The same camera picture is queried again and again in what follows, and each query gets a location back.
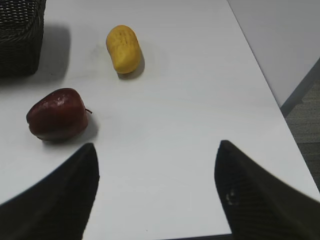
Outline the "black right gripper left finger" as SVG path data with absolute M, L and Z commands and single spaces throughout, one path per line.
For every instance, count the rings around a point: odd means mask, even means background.
M 41 181 L 0 206 L 2 240 L 81 240 L 100 180 L 86 143 Z

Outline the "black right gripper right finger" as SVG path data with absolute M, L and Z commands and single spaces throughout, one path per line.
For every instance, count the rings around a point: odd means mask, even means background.
M 214 181 L 235 240 L 318 240 L 320 203 L 222 140 Z

